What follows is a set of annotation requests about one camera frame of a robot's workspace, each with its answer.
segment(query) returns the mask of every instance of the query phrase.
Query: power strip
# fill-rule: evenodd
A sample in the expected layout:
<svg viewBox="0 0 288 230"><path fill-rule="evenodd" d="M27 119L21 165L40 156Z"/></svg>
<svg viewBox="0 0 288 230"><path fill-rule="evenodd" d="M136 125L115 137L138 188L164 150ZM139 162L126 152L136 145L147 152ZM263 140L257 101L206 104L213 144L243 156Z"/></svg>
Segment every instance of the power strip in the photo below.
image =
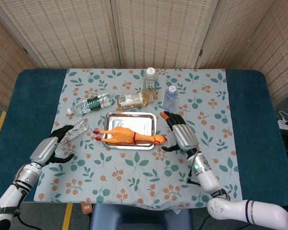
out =
<svg viewBox="0 0 288 230"><path fill-rule="evenodd" d="M280 129L288 130L288 125L285 124L286 121L278 120L277 123Z"/></svg>

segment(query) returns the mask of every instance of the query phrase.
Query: rubber chicken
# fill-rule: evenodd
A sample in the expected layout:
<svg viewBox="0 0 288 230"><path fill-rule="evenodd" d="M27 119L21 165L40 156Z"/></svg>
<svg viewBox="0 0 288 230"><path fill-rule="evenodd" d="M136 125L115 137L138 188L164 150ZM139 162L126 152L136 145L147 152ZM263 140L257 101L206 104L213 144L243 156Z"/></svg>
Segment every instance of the rubber chicken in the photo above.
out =
<svg viewBox="0 0 288 230"><path fill-rule="evenodd" d="M146 140L153 142L155 145L160 145L163 144L164 142L167 141L166 137L162 135L153 135L153 136L146 136L146 135L141 135L138 134L134 131L132 131L129 128L124 128L124 127L115 127L112 130L104 130L104 131L98 131L95 130L93 131L95 134L111 134L112 138L95 138L97 141L105 141L109 143L132 143L137 140Z"/></svg>

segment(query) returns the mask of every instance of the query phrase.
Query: robotic arm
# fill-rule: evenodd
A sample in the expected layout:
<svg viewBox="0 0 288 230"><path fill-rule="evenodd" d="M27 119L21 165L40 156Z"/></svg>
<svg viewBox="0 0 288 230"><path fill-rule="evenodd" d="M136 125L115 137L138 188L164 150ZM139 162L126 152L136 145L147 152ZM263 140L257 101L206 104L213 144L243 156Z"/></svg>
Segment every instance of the robotic arm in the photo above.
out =
<svg viewBox="0 0 288 230"><path fill-rule="evenodd" d="M18 170L13 183L0 198L0 230L8 230L13 217L20 215L20 204L38 181L42 167L49 163L66 163L72 159L74 154L65 159L55 157L55 149L72 128L69 125L53 131L32 153L31 163Z"/></svg>
<svg viewBox="0 0 288 230"><path fill-rule="evenodd" d="M187 159L192 167L187 182L196 184L191 181L192 171L194 171L203 190L212 197L207 209L213 218L236 219L276 230L288 230L288 212L278 205L251 200L231 202L205 156L197 150L199 142L183 118L168 112L160 113L160 115L166 120L177 141L175 146L162 147L162 149L165 151L182 150L188 154Z"/></svg>

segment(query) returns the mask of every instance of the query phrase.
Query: metal tray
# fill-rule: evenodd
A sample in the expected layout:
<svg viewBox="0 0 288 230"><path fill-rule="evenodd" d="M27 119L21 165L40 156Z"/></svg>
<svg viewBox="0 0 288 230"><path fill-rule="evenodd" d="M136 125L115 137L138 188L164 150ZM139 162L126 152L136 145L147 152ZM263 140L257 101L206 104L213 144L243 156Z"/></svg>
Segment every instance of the metal tray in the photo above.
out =
<svg viewBox="0 0 288 230"><path fill-rule="evenodd" d="M108 113L105 117L104 130L112 130L117 126L129 128L142 135L152 136L156 134L157 118L152 113ZM111 138L111 135L104 134L103 138ZM123 150L151 150L155 146L153 143L147 141L135 141L128 144L113 144L105 141L103 143L107 148Z"/></svg>

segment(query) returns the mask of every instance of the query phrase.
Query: table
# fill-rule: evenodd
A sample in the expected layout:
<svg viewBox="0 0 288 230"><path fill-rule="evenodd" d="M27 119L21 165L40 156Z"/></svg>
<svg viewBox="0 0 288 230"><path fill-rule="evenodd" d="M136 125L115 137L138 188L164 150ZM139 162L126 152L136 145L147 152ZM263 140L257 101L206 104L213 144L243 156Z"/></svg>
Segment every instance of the table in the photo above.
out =
<svg viewBox="0 0 288 230"><path fill-rule="evenodd" d="M35 69L19 75L0 134L0 195L49 135L65 73ZM243 198L288 205L288 160L265 78L252 70L226 70L226 75ZM13 155L12 150L23 154Z"/></svg>
<svg viewBox="0 0 288 230"><path fill-rule="evenodd" d="M93 131L104 128L105 117L117 108L115 99L142 90L144 72L144 69L69 69L66 72L52 130L82 117L90 128L57 148L58 157L71 153L74 157L66 164L43 168L35 201L125 204L153 210L207 205L210 195L197 185L187 183L190 164L184 152L166 153L160 146L151 150L109 149L95 141L98 135ZM196 133L201 151L232 200L241 201L225 70L157 69L157 73L158 95L154 96L154 102L127 111L154 114L156 133L166 135L166 146L175 145L174 136L159 115L163 112L166 89L175 85L178 96L173 112L181 114ZM84 116L66 113L83 98L104 92L109 92L112 106ZM128 126L133 131L138 128L136 119Z"/></svg>

